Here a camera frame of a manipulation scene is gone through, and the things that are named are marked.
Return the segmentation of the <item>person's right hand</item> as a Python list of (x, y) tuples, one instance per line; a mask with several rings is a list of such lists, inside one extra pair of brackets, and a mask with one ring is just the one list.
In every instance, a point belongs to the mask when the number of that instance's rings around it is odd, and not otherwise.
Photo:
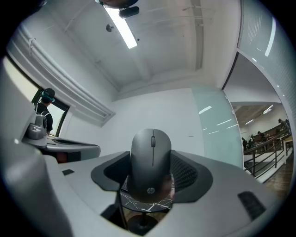
[(174, 187), (174, 177), (172, 173), (166, 178), (165, 191), (168, 192), (168, 196), (170, 197), (170, 199), (174, 199), (175, 187)]

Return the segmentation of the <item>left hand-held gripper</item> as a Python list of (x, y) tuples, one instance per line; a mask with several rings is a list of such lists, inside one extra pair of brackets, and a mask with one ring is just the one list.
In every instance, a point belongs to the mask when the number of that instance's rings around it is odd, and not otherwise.
[(78, 162), (100, 156), (101, 149), (98, 145), (48, 137), (46, 127), (46, 117), (33, 114), (22, 142), (41, 149), (44, 155), (53, 156), (58, 163)]

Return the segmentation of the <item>long ceiling light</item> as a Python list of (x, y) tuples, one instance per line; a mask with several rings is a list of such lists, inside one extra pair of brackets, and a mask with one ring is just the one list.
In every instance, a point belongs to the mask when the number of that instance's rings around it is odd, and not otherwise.
[(120, 35), (122, 36), (124, 42), (126, 43), (129, 49), (132, 49), (137, 46), (137, 42), (135, 37), (133, 36), (128, 24), (126, 23), (125, 19), (119, 16), (119, 9), (113, 9), (104, 7), (110, 18), (112, 19), (113, 23), (115, 24), (116, 28), (118, 29)]

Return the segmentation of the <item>black metal railing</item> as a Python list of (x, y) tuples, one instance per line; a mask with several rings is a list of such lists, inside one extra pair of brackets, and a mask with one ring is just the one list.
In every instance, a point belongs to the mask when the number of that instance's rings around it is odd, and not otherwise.
[(283, 131), (271, 139), (244, 151), (243, 168), (259, 182), (267, 181), (293, 153), (293, 138)]

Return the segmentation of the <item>black computer mouse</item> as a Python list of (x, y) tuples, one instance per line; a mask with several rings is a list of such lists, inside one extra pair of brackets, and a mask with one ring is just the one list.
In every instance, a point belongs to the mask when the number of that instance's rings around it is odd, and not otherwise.
[(143, 129), (132, 140), (130, 172), (127, 179), (129, 194), (142, 203), (159, 202), (172, 189), (171, 140), (158, 129)]

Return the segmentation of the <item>white linear air vent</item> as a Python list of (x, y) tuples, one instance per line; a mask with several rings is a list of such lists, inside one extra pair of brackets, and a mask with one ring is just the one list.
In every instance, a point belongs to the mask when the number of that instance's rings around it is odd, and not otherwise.
[(62, 69), (24, 26), (16, 29), (6, 49), (31, 79), (42, 87), (53, 88), (55, 97), (70, 105), (78, 117), (103, 127), (116, 115)]

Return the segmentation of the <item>frosted glass wall panel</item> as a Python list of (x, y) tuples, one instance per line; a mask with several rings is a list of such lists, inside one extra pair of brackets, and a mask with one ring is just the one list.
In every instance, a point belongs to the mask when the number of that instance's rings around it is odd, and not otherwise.
[(240, 0), (238, 48), (265, 75), (296, 123), (296, 51), (275, 17), (258, 0)]

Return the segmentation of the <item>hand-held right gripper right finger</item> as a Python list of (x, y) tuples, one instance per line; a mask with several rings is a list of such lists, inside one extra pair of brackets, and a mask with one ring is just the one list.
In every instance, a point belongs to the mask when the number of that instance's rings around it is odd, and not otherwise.
[(159, 224), (160, 237), (253, 237), (279, 208), (276, 194), (241, 168), (202, 156), (173, 151), (213, 176), (207, 193), (196, 202), (173, 204)]

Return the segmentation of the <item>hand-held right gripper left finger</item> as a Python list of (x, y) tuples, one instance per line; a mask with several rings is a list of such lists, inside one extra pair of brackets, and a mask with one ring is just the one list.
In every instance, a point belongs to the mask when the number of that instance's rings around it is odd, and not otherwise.
[(116, 192), (104, 191), (91, 179), (91, 171), (111, 156), (58, 164), (46, 156), (53, 191), (68, 218), (72, 237), (139, 237), (101, 216), (115, 203)]

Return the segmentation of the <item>black table pedestal base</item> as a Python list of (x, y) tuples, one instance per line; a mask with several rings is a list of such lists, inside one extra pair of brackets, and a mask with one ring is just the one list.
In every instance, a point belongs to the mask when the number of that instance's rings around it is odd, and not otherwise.
[(158, 224), (157, 219), (143, 212), (140, 215), (135, 215), (127, 221), (128, 230), (139, 236), (146, 235)]

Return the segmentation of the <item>window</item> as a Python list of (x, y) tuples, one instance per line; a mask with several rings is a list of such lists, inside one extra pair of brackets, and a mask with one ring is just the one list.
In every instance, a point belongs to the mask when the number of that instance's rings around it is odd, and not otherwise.
[[(24, 72), (17, 68), (17, 65), (8, 56), (3, 59), (4, 68), (8, 70), (8, 74), (14, 84), (22, 92), (22, 94), (34, 105), (41, 99), (43, 89), (31, 80)], [(58, 99), (49, 105), (49, 112), (53, 117), (53, 130), (51, 136), (58, 137), (62, 128), (62, 123), (69, 110), (69, 106)]]

